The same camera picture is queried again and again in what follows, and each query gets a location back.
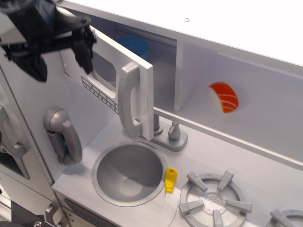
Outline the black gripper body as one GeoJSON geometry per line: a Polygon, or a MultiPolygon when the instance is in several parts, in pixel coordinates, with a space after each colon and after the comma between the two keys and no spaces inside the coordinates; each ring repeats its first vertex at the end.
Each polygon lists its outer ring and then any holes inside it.
{"type": "Polygon", "coordinates": [[[97,41],[89,17],[67,16],[56,6],[2,6],[1,12],[24,38],[1,44],[10,61],[13,57],[71,49],[80,42],[92,48],[97,41]]]}

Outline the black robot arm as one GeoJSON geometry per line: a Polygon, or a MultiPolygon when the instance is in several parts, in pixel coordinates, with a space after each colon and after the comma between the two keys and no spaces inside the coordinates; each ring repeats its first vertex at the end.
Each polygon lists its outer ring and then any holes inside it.
{"type": "Polygon", "coordinates": [[[0,11],[23,37],[22,41],[1,37],[1,48],[9,61],[37,81],[47,81],[47,65],[41,55],[69,48],[87,74],[93,71],[92,47],[97,38],[89,17],[65,15],[54,0],[2,0],[0,11]]]}

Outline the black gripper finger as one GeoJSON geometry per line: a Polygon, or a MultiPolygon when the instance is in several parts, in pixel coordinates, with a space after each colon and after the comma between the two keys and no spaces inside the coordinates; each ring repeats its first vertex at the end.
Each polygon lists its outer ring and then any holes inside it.
{"type": "Polygon", "coordinates": [[[74,43],[71,49],[79,66],[83,68],[86,74],[90,74],[93,71],[92,48],[86,43],[80,42],[74,43]]]}
{"type": "Polygon", "coordinates": [[[40,55],[13,57],[12,60],[28,75],[40,82],[47,81],[47,65],[40,55]]]}

